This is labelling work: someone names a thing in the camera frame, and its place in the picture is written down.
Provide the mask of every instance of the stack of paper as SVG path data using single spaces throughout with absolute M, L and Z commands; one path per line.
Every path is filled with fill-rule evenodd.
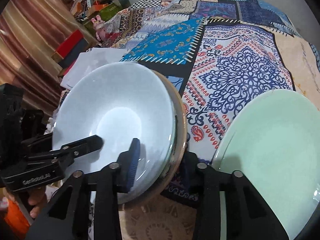
M 114 48 L 92 48 L 91 51 L 80 53 L 60 85 L 71 90 L 91 71 L 109 63 L 119 62 L 124 53 L 126 53 L 125 49 Z

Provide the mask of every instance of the green plate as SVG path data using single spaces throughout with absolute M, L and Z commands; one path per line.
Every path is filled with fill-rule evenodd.
M 294 239 L 318 204 L 320 112 L 295 91 L 265 92 L 234 119 L 212 166 L 241 170 Z

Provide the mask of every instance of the human hand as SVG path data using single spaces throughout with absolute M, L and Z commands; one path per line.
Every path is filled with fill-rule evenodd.
M 16 202 L 15 195 L 9 192 L 6 188 L 3 189 L 4 196 L 10 199 L 13 202 Z M 30 217 L 36 218 L 42 208 L 47 204 L 47 196 L 45 195 L 45 187 L 35 188 L 30 191 L 28 203 L 31 206 L 34 206 L 30 211 Z

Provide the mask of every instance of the metal screw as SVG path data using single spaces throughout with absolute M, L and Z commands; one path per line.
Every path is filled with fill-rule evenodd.
M 75 178 L 79 178 L 79 177 L 81 177 L 81 176 L 82 176 L 82 174 L 83 174 L 83 172 L 82 172 L 82 171 L 75 171 L 74 173 L 72 173 L 72 175 L 73 175 Z
M 243 176 L 243 173 L 241 171 L 234 171 L 233 175 L 235 175 L 237 178 L 241 178 Z
M 110 163 L 109 168 L 110 169 L 117 169 L 119 168 L 120 164 L 119 163 Z
M 198 164 L 197 164 L 197 167 L 198 167 L 199 169 L 205 169 L 205 168 L 207 167 L 207 164 L 205 164 L 205 163 L 198 163 Z

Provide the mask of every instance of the brown curtain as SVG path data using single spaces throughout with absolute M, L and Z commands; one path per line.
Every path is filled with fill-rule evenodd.
M 11 0 L 0 15 L 0 84 L 23 88 L 25 105 L 47 116 L 61 93 L 61 67 L 51 59 L 55 49 L 76 29 L 94 41 L 69 7 L 69 0 Z

